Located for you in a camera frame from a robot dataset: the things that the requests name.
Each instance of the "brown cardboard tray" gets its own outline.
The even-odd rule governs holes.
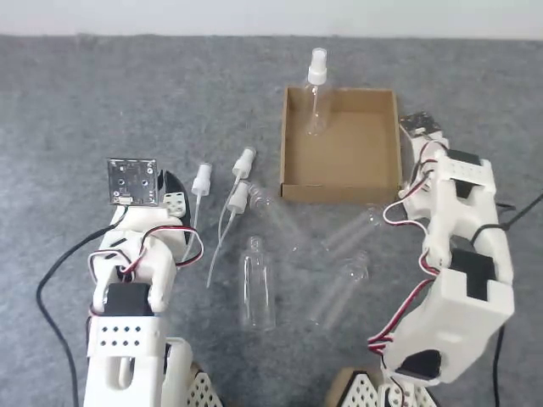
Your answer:
[[[305,134],[303,91],[288,88],[283,105],[281,191],[300,202],[383,204],[401,180],[394,92],[337,89],[328,127]]]

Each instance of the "bottle neck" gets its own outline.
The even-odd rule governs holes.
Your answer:
[[[262,251],[262,238],[258,236],[251,236],[249,238],[249,250],[251,252]]]

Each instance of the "white wall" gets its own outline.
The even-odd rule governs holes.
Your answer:
[[[543,39],[543,0],[0,0],[0,33]]]

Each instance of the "spray nozzle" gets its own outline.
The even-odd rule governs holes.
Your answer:
[[[326,82],[326,56],[327,51],[324,48],[313,49],[311,55],[311,65],[307,72],[307,80],[312,85],[323,85]]]

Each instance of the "clear plastic bottle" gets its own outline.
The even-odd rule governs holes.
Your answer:
[[[310,136],[322,134],[327,129],[330,118],[332,88],[327,81],[326,57],[326,49],[313,49],[304,86],[305,109],[309,114],[306,132]]]
[[[260,237],[249,238],[249,247],[241,254],[240,263],[241,327],[247,330],[273,329],[276,325],[274,275]]]
[[[280,199],[273,197],[265,188],[256,183],[249,187],[249,207],[262,220],[275,229],[277,240],[291,257],[307,254],[310,248],[309,238],[302,232],[288,208]]]
[[[337,272],[331,284],[324,287],[321,295],[315,296],[309,319],[324,330],[331,330],[345,317],[345,312],[354,307],[355,294],[362,282],[369,277],[369,258],[360,251],[350,259],[337,262]]]
[[[382,224],[380,210],[377,208],[367,209],[347,225],[322,240],[321,245],[326,250],[329,260],[349,258],[360,249],[362,240]]]

